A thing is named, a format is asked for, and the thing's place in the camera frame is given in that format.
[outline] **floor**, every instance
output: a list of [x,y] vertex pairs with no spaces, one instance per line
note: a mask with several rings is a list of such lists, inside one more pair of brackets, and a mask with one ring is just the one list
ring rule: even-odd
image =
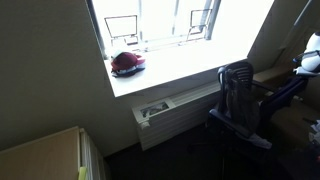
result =
[[147,151],[143,152],[140,144],[136,144],[105,160],[113,180],[292,179],[278,163],[276,153],[272,152],[276,150],[270,151],[271,156],[262,166],[241,153],[218,148],[220,146],[188,148],[190,144],[206,140],[208,136],[201,125]]

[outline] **wall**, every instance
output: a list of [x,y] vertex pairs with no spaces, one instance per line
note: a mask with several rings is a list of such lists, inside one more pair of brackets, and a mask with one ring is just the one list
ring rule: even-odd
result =
[[[320,31],[320,1],[312,1],[306,13],[301,17],[299,23],[290,31],[288,45],[279,57],[277,66],[292,66],[292,59],[305,51],[310,36],[315,31]],[[300,95],[304,102],[320,111],[320,78],[310,78],[308,86]]]
[[[259,70],[301,2],[276,1],[250,55]],[[84,0],[0,1],[0,13],[0,149],[78,125],[109,155],[138,142],[132,106],[215,79],[212,70],[114,98]]]

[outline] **black office chair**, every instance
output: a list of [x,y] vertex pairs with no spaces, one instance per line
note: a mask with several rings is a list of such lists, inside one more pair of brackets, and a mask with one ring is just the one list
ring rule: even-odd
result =
[[[260,165],[265,162],[269,149],[255,146],[247,140],[253,134],[259,134],[259,132],[264,134],[264,129],[272,115],[277,110],[290,106],[293,97],[307,86],[308,78],[295,76],[283,87],[275,90],[254,81],[252,65],[246,61],[239,61],[221,67],[218,71],[218,80],[221,85],[220,101],[210,110],[206,122],[208,134],[218,140],[213,143],[192,144],[189,150],[209,144],[223,147],[221,152],[223,153],[222,178],[224,178],[224,156],[230,150],[240,152]],[[258,103],[250,95],[252,86],[274,91],[274,93]]]

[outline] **window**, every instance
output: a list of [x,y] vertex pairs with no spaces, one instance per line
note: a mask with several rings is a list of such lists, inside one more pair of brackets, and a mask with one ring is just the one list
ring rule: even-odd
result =
[[220,0],[89,0],[103,54],[211,39]]

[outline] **radiator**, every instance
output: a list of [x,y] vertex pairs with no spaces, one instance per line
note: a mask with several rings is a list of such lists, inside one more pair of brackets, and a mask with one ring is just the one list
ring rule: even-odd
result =
[[143,150],[205,122],[216,102],[218,82],[132,108]]

